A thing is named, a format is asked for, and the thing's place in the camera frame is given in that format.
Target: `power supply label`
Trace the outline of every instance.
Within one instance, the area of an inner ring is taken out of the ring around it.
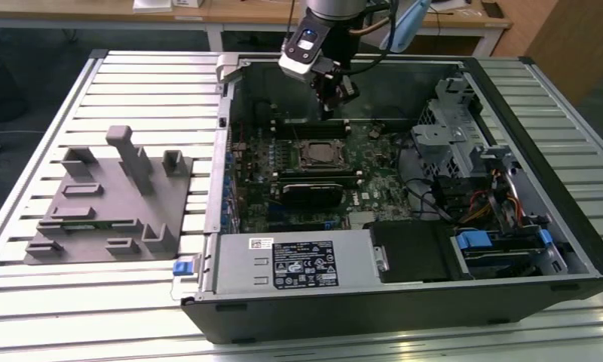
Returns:
[[[332,241],[272,244],[272,273],[276,289],[336,287]]]

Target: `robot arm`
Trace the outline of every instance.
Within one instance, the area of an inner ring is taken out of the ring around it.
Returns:
[[[315,90],[320,119],[332,116],[332,110],[348,103],[359,95],[356,84],[350,76],[367,71],[386,57],[395,38],[395,13],[399,0],[367,6],[367,0],[307,0],[303,20],[292,36],[286,39],[280,50],[279,67],[284,74],[310,83]],[[418,0],[428,6],[430,0]],[[368,27],[363,21],[368,14],[387,11],[388,15]],[[419,23],[424,14],[411,17]],[[350,61],[356,54],[359,38],[386,24],[391,31],[382,55],[360,69],[352,69]]]

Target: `white paper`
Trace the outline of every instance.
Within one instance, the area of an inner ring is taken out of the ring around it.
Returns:
[[[171,0],[133,0],[134,13],[165,13],[171,11]]]
[[[446,2],[432,2],[431,8],[428,9],[428,13],[444,13],[447,10],[466,8],[470,6],[464,0],[448,0]]]

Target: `floor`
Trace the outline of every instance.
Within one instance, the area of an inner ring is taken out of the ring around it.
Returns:
[[[70,42],[61,30],[0,29],[0,57],[29,102],[29,112],[0,124],[0,206],[22,172],[30,154],[51,122],[91,49],[207,51],[202,32],[139,32],[79,30]],[[227,51],[276,51],[280,35],[224,33]],[[603,82],[578,107],[603,136]]]

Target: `blue latch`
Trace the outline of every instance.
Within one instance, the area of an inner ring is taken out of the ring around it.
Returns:
[[[491,247],[490,235],[479,230],[462,232],[456,237],[458,247],[467,249],[470,247]]]
[[[178,259],[171,267],[171,275],[174,277],[194,275],[194,258]]]
[[[546,229],[540,229],[539,230],[539,238],[544,242],[544,245],[550,245],[551,244],[551,241],[552,241],[551,234],[550,234],[550,232]]]

